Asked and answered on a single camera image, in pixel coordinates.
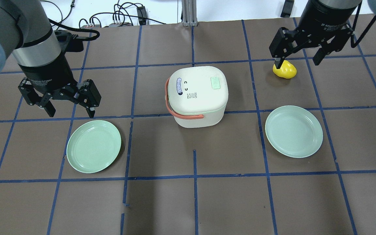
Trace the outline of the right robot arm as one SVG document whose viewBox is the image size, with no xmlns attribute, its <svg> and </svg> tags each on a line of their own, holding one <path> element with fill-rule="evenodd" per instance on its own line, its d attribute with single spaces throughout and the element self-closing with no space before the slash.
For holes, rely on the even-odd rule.
<svg viewBox="0 0 376 235">
<path fill-rule="evenodd" d="M 355 16 L 353 25 L 347 21 L 354 11 L 360 12 L 361 5 L 361 0 L 309 0 L 297 28 L 290 31 L 281 27 L 276 32 L 269 46 L 275 67 L 280 69 L 288 56 L 301 49 L 318 48 L 312 60 L 319 65 L 326 55 L 340 52 L 348 40 L 352 48 L 358 46 L 376 22 L 376 0 L 369 0 L 374 17 L 358 40 L 353 38 L 358 16 Z"/>
</svg>

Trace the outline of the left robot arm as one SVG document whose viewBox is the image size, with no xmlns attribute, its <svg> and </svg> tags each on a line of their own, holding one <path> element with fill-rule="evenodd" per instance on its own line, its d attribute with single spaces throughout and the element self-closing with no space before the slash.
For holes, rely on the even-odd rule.
<svg viewBox="0 0 376 235">
<path fill-rule="evenodd" d="M 65 54 L 82 52 L 83 42 L 99 36 L 49 19 L 39 0 L 0 0 L 0 72 L 13 55 L 25 74 L 18 86 L 22 97 L 50 117 L 56 112 L 51 100 L 71 101 L 94 117 L 100 92 L 91 79 L 74 79 Z"/>
</svg>

